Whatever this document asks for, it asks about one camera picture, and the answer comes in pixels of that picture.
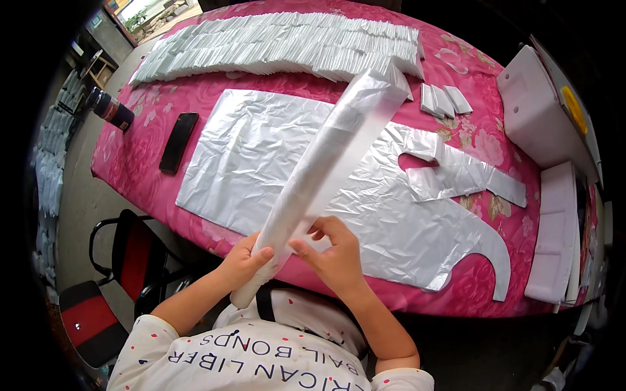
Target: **smartphone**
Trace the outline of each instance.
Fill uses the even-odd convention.
[[[198,121],[198,113],[181,113],[174,124],[169,140],[165,145],[159,170],[168,174],[175,174],[183,158],[187,141],[192,134],[193,127]]]

